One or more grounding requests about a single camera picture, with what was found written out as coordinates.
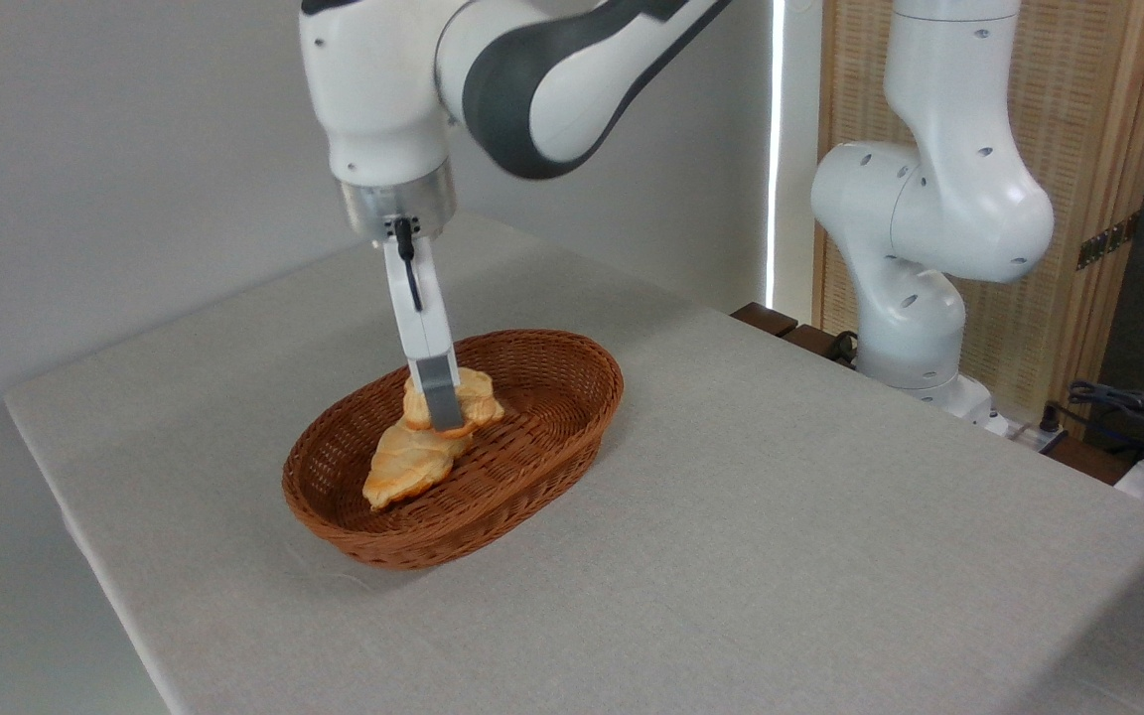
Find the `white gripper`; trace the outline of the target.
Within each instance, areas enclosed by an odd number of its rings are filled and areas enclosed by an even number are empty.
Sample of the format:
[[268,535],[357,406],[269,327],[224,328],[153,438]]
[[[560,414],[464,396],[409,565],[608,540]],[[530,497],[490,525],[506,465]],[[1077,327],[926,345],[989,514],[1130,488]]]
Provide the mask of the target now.
[[432,240],[413,241],[410,264],[398,244],[384,244],[387,286],[402,348],[410,362],[407,422],[413,429],[454,432],[464,427],[456,394],[458,372],[448,312],[432,262]]

